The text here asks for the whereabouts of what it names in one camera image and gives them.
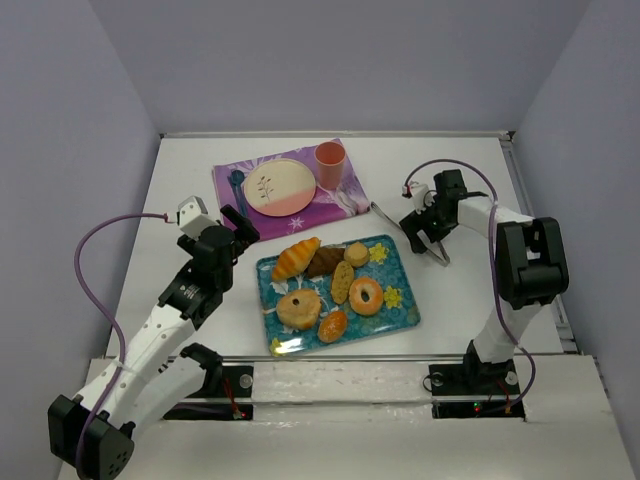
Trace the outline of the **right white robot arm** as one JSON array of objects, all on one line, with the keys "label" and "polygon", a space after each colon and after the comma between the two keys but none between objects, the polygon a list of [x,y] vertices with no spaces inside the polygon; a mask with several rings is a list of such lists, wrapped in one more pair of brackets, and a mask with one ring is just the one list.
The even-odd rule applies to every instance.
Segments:
[{"label": "right white robot arm", "polygon": [[406,179],[402,194],[413,203],[399,223],[413,253],[431,252],[457,227],[486,238],[494,308],[469,343],[459,377],[475,390],[505,379],[533,317],[569,286],[558,221],[503,207],[495,190],[468,190],[459,169],[436,174],[432,187]]}]

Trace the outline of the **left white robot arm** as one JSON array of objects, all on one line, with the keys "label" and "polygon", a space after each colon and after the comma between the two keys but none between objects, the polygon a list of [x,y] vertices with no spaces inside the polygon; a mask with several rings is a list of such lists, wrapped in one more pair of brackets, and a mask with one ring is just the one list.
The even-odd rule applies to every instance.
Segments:
[{"label": "left white robot arm", "polygon": [[221,305],[233,285],[233,268],[260,234],[230,205],[212,219],[201,198],[162,215],[181,231],[178,246],[189,260],[160,294],[131,338],[113,327],[119,353],[73,397],[58,396],[47,412],[51,452],[81,479],[114,479],[130,461],[135,440],[149,424],[222,375],[222,359],[190,338]]}]

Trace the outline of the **orange glazed donut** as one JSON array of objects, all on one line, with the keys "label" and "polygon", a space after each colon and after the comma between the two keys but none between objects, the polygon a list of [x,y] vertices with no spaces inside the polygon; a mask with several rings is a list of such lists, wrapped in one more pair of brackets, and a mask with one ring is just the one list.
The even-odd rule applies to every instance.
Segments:
[{"label": "orange glazed donut", "polygon": [[349,289],[351,309],[361,316],[376,315],[382,308],[384,293],[377,281],[370,277],[354,280]]}]

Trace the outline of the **small round muffin bread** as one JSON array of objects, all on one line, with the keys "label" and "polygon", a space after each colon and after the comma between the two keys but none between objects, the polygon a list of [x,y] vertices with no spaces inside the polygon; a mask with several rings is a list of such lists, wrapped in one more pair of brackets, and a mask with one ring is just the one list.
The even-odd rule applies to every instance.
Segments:
[{"label": "small round muffin bread", "polygon": [[369,248],[362,242],[352,243],[344,250],[344,260],[354,268],[366,265],[369,262],[369,259]]}]

